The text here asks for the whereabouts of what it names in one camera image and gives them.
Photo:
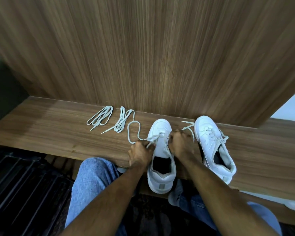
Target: person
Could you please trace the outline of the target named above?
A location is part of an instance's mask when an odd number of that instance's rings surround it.
[[[152,160],[155,146],[137,141],[129,150],[130,168],[120,177],[116,167],[103,158],[89,158],[80,166],[62,236],[127,235],[121,223],[139,179]],[[190,201],[176,192],[182,210],[205,222],[222,235],[281,235],[276,217],[266,207],[246,202],[205,167],[193,152],[192,139],[172,131],[169,149],[186,167],[199,195]]]

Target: blue jeans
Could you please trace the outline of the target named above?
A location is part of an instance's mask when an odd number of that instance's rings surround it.
[[[65,227],[71,223],[75,217],[109,184],[117,179],[119,173],[117,168],[110,161],[99,157],[86,159],[82,162],[77,178],[72,187],[72,196],[69,206]],[[249,206],[263,218],[279,235],[282,235],[279,222],[275,215],[266,207],[248,202]],[[197,219],[205,222],[211,228],[217,230],[208,210],[205,208],[200,195],[191,197],[187,201],[182,193],[179,206],[185,212],[193,215]],[[125,226],[121,223],[116,235],[127,235]]]

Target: person's right arm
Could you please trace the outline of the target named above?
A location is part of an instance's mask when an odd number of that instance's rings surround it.
[[[186,167],[222,235],[277,235],[240,197],[193,154],[192,139],[181,131],[170,134],[169,149]]]

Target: hand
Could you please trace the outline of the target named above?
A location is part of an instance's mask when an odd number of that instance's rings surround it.
[[[130,166],[136,162],[143,164],[144,167],[150,164],[155,150],[155,144],[151,144],[149,148],[146,149],[149,143],[149,141],[137,141],[135,144],[131,145],[131,149],[128,151]]]
[[[169,134],[168,147],[179,160],[194,154],[192,138],[183,131],[175,130]]]

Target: black metal rack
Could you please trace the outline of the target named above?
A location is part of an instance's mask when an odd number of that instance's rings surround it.
[[[44,156],[0,148],[0,235],[51,234],[74,181]]]

